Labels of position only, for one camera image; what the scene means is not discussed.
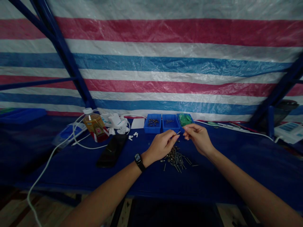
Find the white paper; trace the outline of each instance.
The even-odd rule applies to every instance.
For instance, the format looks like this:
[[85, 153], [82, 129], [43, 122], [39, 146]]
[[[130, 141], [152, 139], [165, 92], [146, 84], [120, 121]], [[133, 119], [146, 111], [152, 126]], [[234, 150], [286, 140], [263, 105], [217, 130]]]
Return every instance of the white paper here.
[[135, 118], [132, 123], [131, 129], [144, 128], [145, 118]]

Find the white stripe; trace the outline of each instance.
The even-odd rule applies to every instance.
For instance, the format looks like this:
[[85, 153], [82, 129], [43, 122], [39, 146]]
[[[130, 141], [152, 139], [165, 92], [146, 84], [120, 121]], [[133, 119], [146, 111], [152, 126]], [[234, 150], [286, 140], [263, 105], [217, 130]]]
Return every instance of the white stripe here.
[[145, 72], [145, 71], [116, 71], [80, 69], [85, 79], [128, 80], [128, 81], [172, 81], [197, 84], [226, 84], [226, 83], [278, 83], [285, 73], [267, 73], [253, 77], [221, 76], [198, 73]]
[[47, 111], [59, 112], [82, 112], [85, 107], [73, 105], [54, 105], [40, 103], [25, 103], [25, 102], [0, 102], [0, 108], [42, 108]]
[[302, 20], [303, 5], [297, 1], [48, 1], [59, 17], [94, 20], [245, 19]]
[[23, 95], [60, 95], [81, 98], [78, 90], [65, 88], [24, 87], [17, 89], [2, 90], [1, 93], [23, 94]]
[[[3, 90], [2, 93], [25, 94], [25, 95], [58, 95], [80, 98], [77, 90], [63, 88], [40, 88], [27, 87]], [[119, 100], [119, 101], [175, 101], [175, 102], [204, 102], [224, 103], [238, 105], [259, 105], [266, 97], [251, 96], [228, 96], [206, 94], [179, 94], [179, 93], [123, 93], [123, 92], [100, 92], [90, 91], [93, 99]]]
[[167, 110], [110, 110], [101, 109], [110, 113], [118, 113], [119, 116], [123, 114], [138, 114], [147, 116], [147, 114], [180, 114], [188, 113], [194, 120], [207, 120], [207, 121], [248, 121], [252, 115], [224, 115], [224, 114], [212, 114], [212, 113], [192, 113], [192, 112], [178, 112], [178, 111], [167, 111]]
[[[249, 47], [201, 43], [133, 43], [66, 39], [73, 53], [149, 57], [218, 58], [244, 61], [293, 62], [302, 47]], [[47, 38], [0, 40], [0, 52], [56, 53]]]
[[[145, 72], [145, 71], [116, 71], [80, 69], [84, 79], [99, 80], [128, 80], [128, 81], [172, 81], [197, 84], [220, 85], [226, 83], [258, 83], [276, 84], [285, 73], [267, 73], [253, 77], [220, 76], [198, 73], [171, 73], [171, 72]], [[54, 68], [27, 68], [27, 67], [0, 67], [0, 75], [33, 76], [33, 77], [60, 77], [68, 78], [66, 69]]]
[[66, 69], [59, 68], [31, 68], [31, 67], [0, 67], [0, 75], [32, 76], [32, 77], [59, 77], [68, 78]]
[[303, 115], [288, 115], [283, 119], [286, 122], [301, 122], [303, 123]]
[[0, 52], [43, 54], [56, 53], [56, 49], [47, 38], [34, 40], [1, 39]]
[[180, 94], [180, 93], [122, 93], [122, 92], [90, 92], [94, 99], [119, 101], [175, 101], [175, 102], [204, 102], [238, 105], [259, 105], [266, 97]]
[[[35, 10], [30, 2], [30, 0], [21, 0], [21, 2], [36, 15]], [[6, 0], [0, 1], [0, 20], [4, 19], [22, 19], [25, 16], [17, 10], [12, 3]]]

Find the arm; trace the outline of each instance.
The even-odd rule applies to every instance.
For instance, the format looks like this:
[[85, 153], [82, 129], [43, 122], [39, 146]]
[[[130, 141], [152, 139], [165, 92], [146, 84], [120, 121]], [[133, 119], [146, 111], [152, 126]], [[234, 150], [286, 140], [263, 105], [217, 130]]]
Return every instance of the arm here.
[[[176, 135], [172, 130], [156, 135], [149, 149], [141, 155], [144, 166], [147, 168], [153, 162], [165, 157], [178, 138], [179, 135]], [[67, 216], [61, 227], [100, 227], [118, 206], [141, 173], [141, 170], [133, 161], [86, 197]]]
[[185, 139], [217, 167], [264, 226], [303, 226], [296, 211], [214, 148], [206, 128], [190, 124], [184, 129]]

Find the pile of screws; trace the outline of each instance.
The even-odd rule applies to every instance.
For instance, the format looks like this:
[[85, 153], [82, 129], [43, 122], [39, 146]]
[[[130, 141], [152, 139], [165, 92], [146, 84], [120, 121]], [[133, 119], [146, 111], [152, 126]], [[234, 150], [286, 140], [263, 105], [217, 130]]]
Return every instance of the pile of screws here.
[[149, 127], [156, 126], [157, 123], [159, 123], [158, 119], [149, 119], [148, 126]]
[[168, 153], [168, 155], [166, 155], [166, 157], [164, 158], [164, 160], [160, 160], [160, 162], [165, 162], [167, 159], [167, 162], [169, 162], [172, 166], [174, 166], [176, 168], [176, 170], [179, 173], [182, 173], [181, 169], [184, 170], [186, 169], [183, 159], [190, 165], [190, 166], [198, 166], [198, 165], [193, 165], [193, 163], [184, 155], [182, 155], [181, 153], [177, 152], [180, 148], [177, 146], [174, 146], [171, 151]]

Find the left hand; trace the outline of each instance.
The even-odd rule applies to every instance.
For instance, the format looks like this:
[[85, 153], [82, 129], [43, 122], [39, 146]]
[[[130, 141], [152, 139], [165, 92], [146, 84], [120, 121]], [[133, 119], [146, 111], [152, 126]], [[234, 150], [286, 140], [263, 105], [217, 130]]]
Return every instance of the left hand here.
[[173, 130], [156, 135], [149, 149], [142, 154], [144, 166], [147, 167], [164, 158], [171, 151], [179, 136]]

